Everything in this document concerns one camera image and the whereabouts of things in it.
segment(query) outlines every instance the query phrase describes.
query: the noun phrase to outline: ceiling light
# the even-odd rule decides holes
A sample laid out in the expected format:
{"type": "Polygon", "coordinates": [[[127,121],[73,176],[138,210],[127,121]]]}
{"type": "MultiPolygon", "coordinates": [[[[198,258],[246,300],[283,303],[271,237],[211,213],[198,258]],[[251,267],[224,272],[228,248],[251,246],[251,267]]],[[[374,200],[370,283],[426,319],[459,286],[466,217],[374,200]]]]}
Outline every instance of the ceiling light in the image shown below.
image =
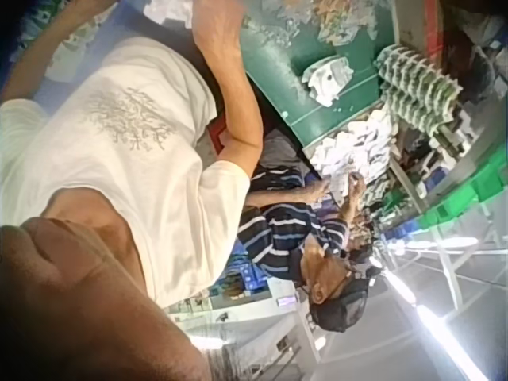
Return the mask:
{"type": "Polygon", "coordinates": [[[374,266],[378,267],[378,268],[383,268],[383,264],[375,257],[373,256],[370,256],[369,259],[368,259],[371,264],[373,264],[374,266]]]}
{"type": "Polygon", "coordinates": [[[413,250],[424,250],[426,248],[435,248],[437,244],[430,241],[410,241],[406,244],[407,248],[413,250]]]}
{"type": "Polygon", "coordinates": [[[412,306],[416,304],[416,296],[413,291],[394,273],[386,271],[385,276],[395,290],[412,306]]]}
{"type": "Polygon", "coordinates": [[[403,240],[396,240],[388,243],[388,248],[395,250],[397,248],[403,248],[404,247],[404,241],[403,240]]]}
{"type": "Polygon", "coordinates": [[[457,367],[459,367],[469,379],[474,379],[475,381],[488,381],[487,377],[485,377],[476,364],[473,363],[471,357],[469,357],[460,346],[440,318],[438,318],[426,306],[418,306],[417,312],[425,327],[432,333],[432,335],[452,358],[457,367]]]}
{"type": "Polygon", "coordinates": [[[439,242],[443,248],[468,248],[478,243],[478,239],[474,237],[451,237],[445,238],[439,242]]]}
{"type": "Polygon", "coordinates": [[[192,345],[201,350],[221,349],[224,345],[228,344],[227,341],[218,337],[189,336],[189,338],[192,345]]]}
{"type": "Polygon", "coordinates": [[[406,250],[404,248],[396,248],[395,249],[396,256],[403,256],[404,254],[406,254],[406,250]]]}
{"type": "Polygon", "coordinates": [[[318,351],[321,351],[326,345],[326,337],[324,336],[319,337],[314,344],[316,345],[316,349],[318,351]]]}

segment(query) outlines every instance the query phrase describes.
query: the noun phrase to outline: pile of parts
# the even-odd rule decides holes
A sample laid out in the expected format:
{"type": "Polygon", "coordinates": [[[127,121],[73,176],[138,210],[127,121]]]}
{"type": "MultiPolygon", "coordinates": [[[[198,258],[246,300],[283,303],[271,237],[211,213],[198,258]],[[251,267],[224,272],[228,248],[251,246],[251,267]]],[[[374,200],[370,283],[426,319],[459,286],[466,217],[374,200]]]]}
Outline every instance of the pile of parts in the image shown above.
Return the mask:
{"type": "Polygon", "coordinates": [[[376,182],[386,171],[390,152],[396,149],[394,138],[398,125],[393,122],[389,109],[374,110],[366,121],[352,121],[334,138],[326,137],[310,157],[323,178],[331,178],[330,190],[339,205],[348,193],[348,174],[359,172],[366,184],[377,184],[379,191],[371,189],[368,200],[378,202],[387,189],[387,182],[376,182]]]}
{"type": "Polygon", "coordinates": [[[264,13],[275,14],[285,21],[284,28],[264,25],[251,28],[269,33],[270,40],[291,46],[287,36],[295,38],[301,24],[319,24],[319,41],[342,46],[351,43],[362,28],[367,28],[372,40],[377,37],[375,3],[373,0],[263,0],[264,13]]]}
{"type": "Polygon", "coordinates": [[[382,99],[391,112],[429,136],[453,121],[462,91],[456,80],[401,45],[385,48],[376,64],[385,81],[382,99]]]}

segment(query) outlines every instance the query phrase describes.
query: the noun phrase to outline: workbench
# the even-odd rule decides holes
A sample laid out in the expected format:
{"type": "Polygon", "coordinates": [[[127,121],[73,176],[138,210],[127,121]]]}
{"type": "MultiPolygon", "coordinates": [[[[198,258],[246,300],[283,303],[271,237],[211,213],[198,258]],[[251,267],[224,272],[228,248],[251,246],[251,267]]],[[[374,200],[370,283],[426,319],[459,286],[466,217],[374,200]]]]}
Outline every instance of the workbench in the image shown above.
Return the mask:
{"type": "MultiPolygon", "coordinates": [[[[246,3],[248,16],[255,23],[284,27],[283,19],[262,11],[260,1],[246,3]]],[[[374,60],[383,48],[394,44],[396,38],[392,10],[377,6],[375,14],[375,40],[362,28],[352,43],[340,47],[320,42],[319,24],[313,22],[300,25],[300,33],[291,40],[289,47],[266,41],[266,37],[255,30],[243,30],[242,49],[247,73],[304,148],[339,129],[379,100],[380,86],[374,60]],[[347,57],[355,72],[340,99],[327,108],[310,97],[301,77],[311,64],[334,55],[347,57]]]]}

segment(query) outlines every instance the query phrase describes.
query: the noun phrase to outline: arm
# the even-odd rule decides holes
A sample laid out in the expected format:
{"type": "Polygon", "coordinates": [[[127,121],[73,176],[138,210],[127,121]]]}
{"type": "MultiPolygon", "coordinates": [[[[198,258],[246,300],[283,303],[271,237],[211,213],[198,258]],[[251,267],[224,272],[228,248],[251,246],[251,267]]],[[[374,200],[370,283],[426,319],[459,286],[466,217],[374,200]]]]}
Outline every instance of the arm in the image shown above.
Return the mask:
{"type": "Polygon", "coordinates": [[[268,205],[283,203],[313,204],[318,199],[323,198],[328,193],[328,190],[329,183],[326,181],[317,181],[305,188],[297,188],[289,191],[261,190],[247,194],[245,205],[262,208],[268,205]]]}
{"type": "Polygon", "coordinates": [[[342,204],[341,210],[338,214],[332,214],[326,218],[336,219],[344,221],[346,224],[351,225],[352,220],[356,216],[356,210],[358,209],[358,204],[365,192],[365,181],[364,178],[359,175],[354,175],[353,173],[349,174],[349,189],[348,189],[348,198],[342,204]]]}
{"type": "Polygon", "coordinates": [[[115,2],[116,0],[73,0],[35,39],[14,66],[0,94],[0,103],[12,99],[30,99],[38,90],[59,45],[79,26],[115,2]]]}
{"type": "Polygon", "coordinates": [[[237,0],[194,1],[194,40],[221,88],[231,136],[219,160],[252,177],[263,149],[263,122],[241,55],[243,16],[237,0]]]}

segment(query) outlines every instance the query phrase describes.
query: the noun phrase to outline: white t-shirt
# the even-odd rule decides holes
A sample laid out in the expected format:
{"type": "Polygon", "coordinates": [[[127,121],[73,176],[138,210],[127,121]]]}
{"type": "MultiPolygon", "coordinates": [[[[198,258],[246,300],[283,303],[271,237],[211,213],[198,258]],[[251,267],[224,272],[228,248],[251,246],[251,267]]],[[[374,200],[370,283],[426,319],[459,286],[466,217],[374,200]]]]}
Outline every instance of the white t-shirt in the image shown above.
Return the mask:
{"type": "Polygon", "coordinates": [[[0,108],[0,222],[40,216],[62,188],[100,191],[129,223],[149,296],[189,298],[223,271],[249,188],[233,163],[203,171],[193,147],[215,116],[187,61],[127,40],[48,120],[30,101],[0,108]]]}

